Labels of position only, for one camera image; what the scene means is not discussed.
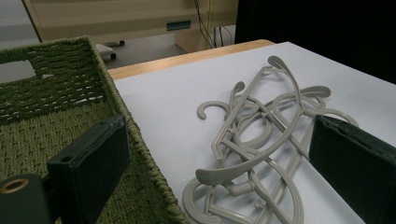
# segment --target white surface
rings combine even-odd
[[[271,55],[288,65],[301,89],[314,85],[329,87],[332,95],[325,99],[327,107],[348,113],[363,130],[396,146],[395,85],[291,43],[116,80],[122,98],[182,208],[183,189],[195,177],[195,170],[213,168],[215,159],[210,143],[224,121],[223,111],[215,107],[206,110],[206,120],[200,120],[196,115],[198,105],[209,100],[228,103],[233,86],[238,81],[248,85],[268,65]],[[259,83],[253,94],[266,103],[289,91],[292,86],[286,78],[269,77]],[[264,168],[258,169],[258,173],[264,186],[271,188],[276,183],[269,181]],[[362,223],[307,161],[303,160],[293,180],[302,195],[304,223]],[[282,201],[282,207],[292,216],[289,199]],[[225,203],[245,215],[255,214],[251,198]]]

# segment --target pile of hangers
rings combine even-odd
[[[356,120],[346,113],[326,108],[323,98],[331,95],[329,88],[313,86],[300,90],[292,72],[280,58],[271,56],[268,58],[268,63],[271,66],[264,66],[242,95],[237,95],[237,93],[245,88],[243,82],[238,82],[233,87],[228,104],[209,101],[198,107],[197,113],[201,119],[205,119],[205,109],[208,106],[220,106],[226,111],[225,122],[211,143],[214,157],[217,160],[215,167],[198,169],[195,173],[196,177],[183,191],[184,208],[187,214],[198,223],[220,223],[223,219],[230,219],[237,223],[267,223],[272,214],[282,223],[304,223],[301,196],[292,181],[292,176],[302,157],[309,161],[308,147],[314,127],[313,118],[315,115],[333,114],[358,126]],[[266,104],[250,95],[262,78],[280,75],[286,75],[290,79],[294,88],[293,92],[281,94]],[[295,107],[291,120],[287,120],[281,113],[284,108],[289,107],[287,105]],[[293,131],[302,117],[311,118],[312,121],[302,140],[298,141],[293,136]],[[265,120],[264,131],[254,139],[243,142],[241,133],[257,119]],[[273,134],[274,128],[277,128],[281,135],[276,141],[268,144],[268,139]],[[296,150],[288,166],[283,168],[270,156],[288,141]],[[225,167],[225,162],[232,153],[240,158],[240,163]],[[264,187],[254,170],[262,162],[266,162],[280,175],[280,179],[271,193]],[[247,181],[235,184],[233,180],[243,174],[247,174]],[[194,192],[202,185],[207,186],[207,194],[204,208],[199,209],[194,201]],[[253,219],[216,205],[217,186],[223,186],[234,197],[255,192],[258,197],[255,205],[261,209],[260,214]],[[288,217],[278,204],[286,189],[289,189],[293,201],[293,217]]]

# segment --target floor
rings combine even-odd
[[[223,46],[233,44],[234,33],[235,26],[223,27],[222,36],[219,35],[219,30],[217,30],[217,45],[221,46],[221,38]],[[116,60],[111,60],[109,55],[103,57],[107,69],[144,63],[187,53],[175,44],[173,34],[130,39],[124,40],[124,42],[125,45],[123,46],[121,46],[119,42],[104,44],[105,46],[113,48],[117,55]]]
[[[216,39],[218,46],[221,46],[221,38],[218,29]],[[233,44],[235,26],[226,26],[221,30],[223,45],[227,46]],[[116,60],[111,60],[109,55],[103,57],[107,69],[186,54],[185,50],[175,44],[173,34],[129,39],[124,40],[124,42],[124,46],[121,46],[119,42],[105,43],[105,45],[111,47],[117,55]],[[24,79],[35,74],[32,65],[28,62],[0,64],[0,71],[0,83]]]

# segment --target wicker basket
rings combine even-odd
[[[0,64],[19,61],[35,76],[0,84],[0,180],[44,176],[50,157],[96,122],[123,115],[132,162],[98,223],[188,223],[88,36],[0,50]]]

